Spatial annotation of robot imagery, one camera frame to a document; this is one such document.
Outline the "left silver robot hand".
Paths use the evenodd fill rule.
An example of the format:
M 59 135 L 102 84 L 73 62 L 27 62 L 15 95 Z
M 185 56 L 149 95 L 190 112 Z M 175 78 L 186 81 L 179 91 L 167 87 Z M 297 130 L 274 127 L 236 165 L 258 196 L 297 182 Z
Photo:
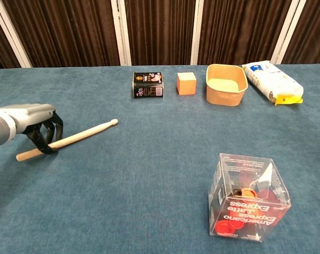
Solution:
M 44 154 L 58 152 L 51 148 L 53 138 L 62 138 L 64 123 L 51 104 L 22 104 L 14 110 L 12 116 L 17 133 L 25 134 Z

